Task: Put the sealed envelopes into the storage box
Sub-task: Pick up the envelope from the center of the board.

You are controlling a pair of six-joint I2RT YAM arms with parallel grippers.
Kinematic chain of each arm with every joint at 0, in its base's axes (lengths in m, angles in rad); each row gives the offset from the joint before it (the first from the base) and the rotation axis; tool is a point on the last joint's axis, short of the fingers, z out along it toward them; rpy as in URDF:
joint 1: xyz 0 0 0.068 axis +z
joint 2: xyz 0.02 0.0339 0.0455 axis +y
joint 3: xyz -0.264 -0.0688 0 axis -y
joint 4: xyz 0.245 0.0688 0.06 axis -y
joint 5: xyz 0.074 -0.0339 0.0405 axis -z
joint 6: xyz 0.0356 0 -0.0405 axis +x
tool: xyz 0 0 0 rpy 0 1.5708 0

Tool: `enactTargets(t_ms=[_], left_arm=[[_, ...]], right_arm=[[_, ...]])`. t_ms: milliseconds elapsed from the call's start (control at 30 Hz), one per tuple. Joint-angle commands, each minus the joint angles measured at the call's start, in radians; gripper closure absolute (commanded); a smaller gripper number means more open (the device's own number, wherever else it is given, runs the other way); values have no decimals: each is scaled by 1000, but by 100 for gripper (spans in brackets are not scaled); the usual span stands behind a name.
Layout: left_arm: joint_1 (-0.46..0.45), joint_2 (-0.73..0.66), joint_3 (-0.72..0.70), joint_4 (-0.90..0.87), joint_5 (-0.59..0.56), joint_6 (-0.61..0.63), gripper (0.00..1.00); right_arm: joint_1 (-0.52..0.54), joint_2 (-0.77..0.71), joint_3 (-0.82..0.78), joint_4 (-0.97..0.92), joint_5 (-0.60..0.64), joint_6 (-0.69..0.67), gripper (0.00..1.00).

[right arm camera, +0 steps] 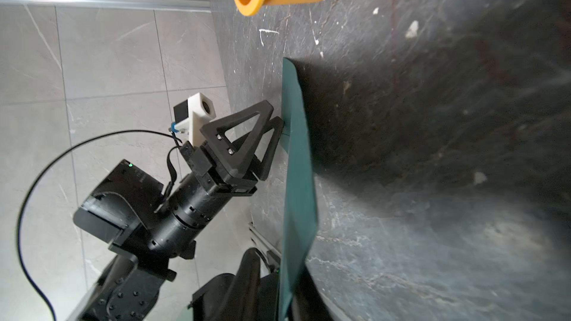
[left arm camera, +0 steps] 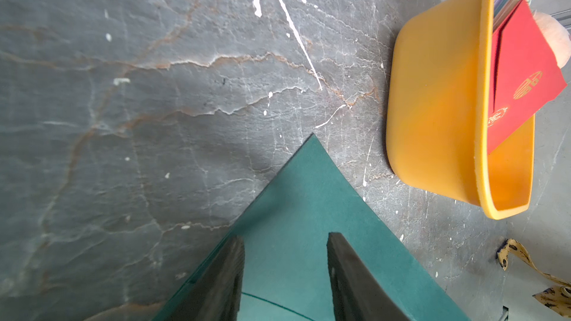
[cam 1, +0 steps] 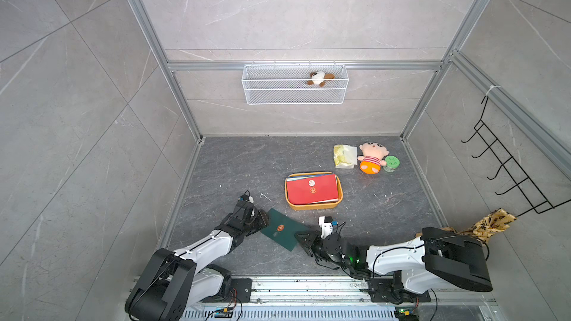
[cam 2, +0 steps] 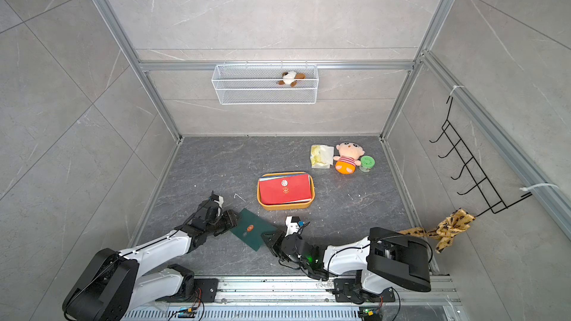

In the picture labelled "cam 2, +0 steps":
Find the dark green envelope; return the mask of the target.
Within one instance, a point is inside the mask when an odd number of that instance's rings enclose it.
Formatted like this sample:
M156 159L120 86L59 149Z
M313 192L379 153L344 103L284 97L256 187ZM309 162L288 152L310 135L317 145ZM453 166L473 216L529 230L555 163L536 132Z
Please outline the dark green envelope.
M252 250L258 251L265 244L262 235L264 233L274 233L277 229L257 214L244 208L239 213L237 226L230 231Z

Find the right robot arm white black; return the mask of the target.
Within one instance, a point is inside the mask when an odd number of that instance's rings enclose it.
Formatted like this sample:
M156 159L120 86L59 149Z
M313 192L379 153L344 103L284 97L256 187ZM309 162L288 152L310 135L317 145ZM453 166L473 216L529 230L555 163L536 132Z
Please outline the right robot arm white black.
M379 295L388 288L431 291L431 246L416 236L380 227L363 239L341 246L312 245L301 231L266 232L263 242L281 262L290 262L310 279L327 281L354 272L359 294Z

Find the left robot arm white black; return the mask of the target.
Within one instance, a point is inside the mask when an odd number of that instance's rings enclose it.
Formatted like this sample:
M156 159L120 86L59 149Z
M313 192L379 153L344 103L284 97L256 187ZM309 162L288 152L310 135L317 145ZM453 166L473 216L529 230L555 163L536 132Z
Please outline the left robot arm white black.
M156 300L199 299L195 274L171 261L239 224L239 214L223 209L213 193L181 225L164 236L133 248L97 252L62 303L66 320L121 320Z

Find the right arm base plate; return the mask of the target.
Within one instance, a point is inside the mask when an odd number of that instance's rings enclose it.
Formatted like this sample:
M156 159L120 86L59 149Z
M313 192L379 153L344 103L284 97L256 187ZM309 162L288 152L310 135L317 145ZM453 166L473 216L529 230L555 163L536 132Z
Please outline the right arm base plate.
M361 289L361 284L355 279L337 278L333 280L332 294L337 303L393 303L396 296L392 288L387 288L380 294L373 294Z

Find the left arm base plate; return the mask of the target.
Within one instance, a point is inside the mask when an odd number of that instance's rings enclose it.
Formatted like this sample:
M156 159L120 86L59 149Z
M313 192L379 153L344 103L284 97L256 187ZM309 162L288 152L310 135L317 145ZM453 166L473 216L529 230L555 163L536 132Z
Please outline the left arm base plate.
M181 285L180 302L212 303L215 300L219 286L219 280L215 278L188 279Z

